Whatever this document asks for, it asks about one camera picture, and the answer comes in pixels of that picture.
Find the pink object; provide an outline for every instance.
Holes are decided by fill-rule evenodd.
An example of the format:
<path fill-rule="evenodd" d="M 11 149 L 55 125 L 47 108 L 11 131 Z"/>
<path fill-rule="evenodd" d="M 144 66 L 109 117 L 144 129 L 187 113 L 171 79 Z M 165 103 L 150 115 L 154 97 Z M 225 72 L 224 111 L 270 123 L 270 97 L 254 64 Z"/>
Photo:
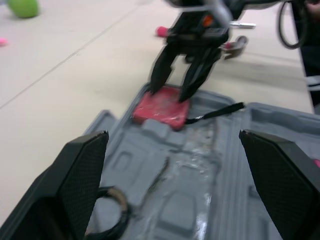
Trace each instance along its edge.
<path fill-rule="evenodd" d="M 320 168 L 320 160 L 314 159 L 313 161 L 318 166 L 318 168 Z"/>
<path fill-rule="evenodd" d="M 7 44 L 8 44 L 8 40 L 3 37 L 0 37 L 0 46 L 4 46 Z"/>
<path fill-rule="evenodd" d="M 155 95 L 147 92 L 133 111 L 133 120 L 142 124 L 147 119 L 153 119 L 180 130 L 185 125 L 190 102 L 179 103 L 180 90 L 175 87 L 162 87 Z"/>
<path fill-rule="evenodd" d="M 168 35 L 168 28 L 160 26 L 156 29 L 156 34 L 158 37 L 165 38 Z"/>

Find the metal rod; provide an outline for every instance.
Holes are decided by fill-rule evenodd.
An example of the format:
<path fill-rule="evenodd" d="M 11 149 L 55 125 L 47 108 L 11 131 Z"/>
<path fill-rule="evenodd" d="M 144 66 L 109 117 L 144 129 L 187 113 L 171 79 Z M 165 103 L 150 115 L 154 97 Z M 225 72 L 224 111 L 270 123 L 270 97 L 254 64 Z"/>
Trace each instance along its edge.
<path fill-rule="evenodd" d="M 244 23 L 238 21 L 231 21 L 230 26 L 237 27 L 239 29 L 254 29 L 257 25 L 254 23 Z"/>

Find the black cable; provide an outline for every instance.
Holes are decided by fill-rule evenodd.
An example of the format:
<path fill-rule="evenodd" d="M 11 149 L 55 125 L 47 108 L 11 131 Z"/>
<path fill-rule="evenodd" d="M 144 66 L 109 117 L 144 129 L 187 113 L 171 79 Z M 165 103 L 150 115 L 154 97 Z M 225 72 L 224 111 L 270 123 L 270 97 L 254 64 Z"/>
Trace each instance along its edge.
<path fill-rule="evenodd" d="M 194 124 L 202 119 L 210 119 L 210 118 L 215 118 L 215 117 L 219 117 L 222 115 L 232 114 L 236 111 L 243 109 L 244 107 L 245 107 L 245 105 L 243 102 L 238 102 L 238 103 L 226 106 L 224 108 L 221 108 L 217 111 L 212 111 L 212 112 L 209 112 L 205 115 L 197 116 L 196 118 L 187 119 L 184 124 L 186 124 L 186 125 L 187 124 Z"/>
<path fill-rule="evenodd" d="M 298 40 L 297 43 L 295 44 L 290 44 L 288 43 L 288 41 L 286 40 L 286 38 L 284 37 L 283 34 L 283 29 L 282 29 L 282 18 L 284 15 L 284 9 L 287 3 L 290 3 L 290 1 L 285 1 L 282 3 L 279 12 L 278 12 L 278 16 L 277 16 L 277 31 L 278 31 L 278 36 L 280 39 L 280 42 L 282 43 L 283 46 L 285 46 L 287 49 L 297 49 L 300 48 L 306 41 L 307 39 L 307 35 L 308 35 L 308 28 L 309 28 L 309 23 L 308 23 L 308 18 L 307 18 L 307 9 L 304 3 L 300 3 L 299 4 L 299 13 L 301 16 L 301 20 L 302 20 L 302 33 L 300 35 L 300 38 Z"/>
<path fill-rule="evenodd" d="M 114 186 L 105 186 L 98 189 L 97 198 L 112 198 L 115 199 L 121 206 L 121 217 L 119 221 L 110 229 L 98 232 L 89 233 L 85 240 L 117 240 L 127 229 L 130 219 L 130 206 L 127 202 L 125 194 Z"/>

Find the pink sponge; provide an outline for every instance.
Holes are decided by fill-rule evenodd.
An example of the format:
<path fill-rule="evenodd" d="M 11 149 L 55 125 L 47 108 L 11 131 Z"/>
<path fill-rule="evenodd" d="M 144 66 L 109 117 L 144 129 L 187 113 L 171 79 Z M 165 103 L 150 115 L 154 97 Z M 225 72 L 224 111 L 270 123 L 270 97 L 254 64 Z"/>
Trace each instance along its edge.
<path fill-rule="evenodd" d="M 0 37 L 0 47 L 5 46 L 7 44 L 8 44 L 8 40 L 3 37 Z"/>
<path fill-rule="evenodd" d="M 168 35 L 168 28 L 160 26 L 156 29 L 156 34 L 158 37 L 165 38 Z"/>

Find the green ball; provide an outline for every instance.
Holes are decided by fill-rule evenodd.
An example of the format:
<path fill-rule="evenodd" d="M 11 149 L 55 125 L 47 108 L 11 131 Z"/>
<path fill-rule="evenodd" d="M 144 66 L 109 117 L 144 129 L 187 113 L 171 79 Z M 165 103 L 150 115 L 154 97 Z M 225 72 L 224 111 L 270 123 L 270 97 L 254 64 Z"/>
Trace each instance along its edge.
<path fill-rule="evenodd" d="M 39 14 L 37 0 L 8 0 L 7 3 L 19 18 L 33 18 Z"/>

